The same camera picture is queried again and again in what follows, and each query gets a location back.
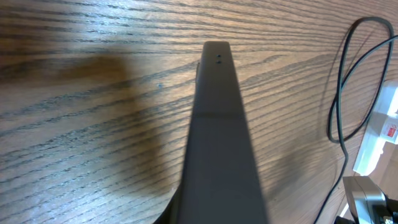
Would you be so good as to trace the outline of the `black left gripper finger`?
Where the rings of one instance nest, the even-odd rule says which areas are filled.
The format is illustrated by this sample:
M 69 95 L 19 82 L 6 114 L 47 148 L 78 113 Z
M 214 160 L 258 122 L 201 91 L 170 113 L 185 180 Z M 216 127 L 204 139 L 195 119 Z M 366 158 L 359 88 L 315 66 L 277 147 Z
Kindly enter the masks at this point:
M 171 224 L 172 210 L 180 195 L 180 188 L 181 185 L 178 186 L 174 195 L 170 199 L 170 202 L 167 204 L 165 210 L 161 213 L 161 215 L 155 220 L 153 224 Z

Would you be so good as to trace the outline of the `blue Galaxy S24 smartphone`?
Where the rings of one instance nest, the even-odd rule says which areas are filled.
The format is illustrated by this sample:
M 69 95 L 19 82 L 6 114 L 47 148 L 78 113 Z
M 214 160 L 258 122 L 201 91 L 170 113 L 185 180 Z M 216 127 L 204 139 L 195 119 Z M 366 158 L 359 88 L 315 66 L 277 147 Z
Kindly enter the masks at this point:
M 172 221 L 268 222 L 228 42 L 203 46 Z

